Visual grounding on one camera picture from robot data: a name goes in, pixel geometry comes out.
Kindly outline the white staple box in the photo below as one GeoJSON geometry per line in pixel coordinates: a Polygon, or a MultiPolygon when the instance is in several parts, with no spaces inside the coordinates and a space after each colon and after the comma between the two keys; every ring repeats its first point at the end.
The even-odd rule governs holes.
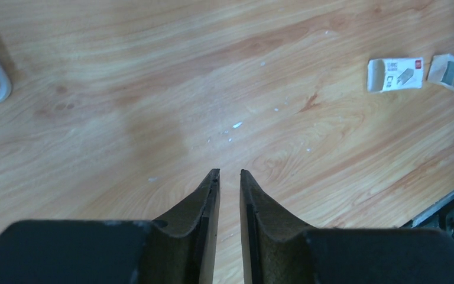
{"type": "Polygon", "coordinates": [[[423,87],[424,59],[371,59],[367,66],[367,91],[383,93],[423,87]]]}

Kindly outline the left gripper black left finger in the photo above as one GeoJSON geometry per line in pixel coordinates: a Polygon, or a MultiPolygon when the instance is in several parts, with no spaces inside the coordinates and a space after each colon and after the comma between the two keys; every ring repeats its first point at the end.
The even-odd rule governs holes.
{"type": "Polygon", "coordinates": [[[0,233],[0,283],[211,283],[220,171],[153,220],[22,220],[0,233]]]}

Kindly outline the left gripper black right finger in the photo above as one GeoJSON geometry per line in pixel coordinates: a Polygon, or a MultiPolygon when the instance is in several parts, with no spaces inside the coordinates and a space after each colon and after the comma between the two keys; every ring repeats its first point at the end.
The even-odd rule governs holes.
{"type": "Polygon", "coordinates": [[[245,283],[454,283],[454,239],[430,228],[317,228],[240,172],[245,283]]]}

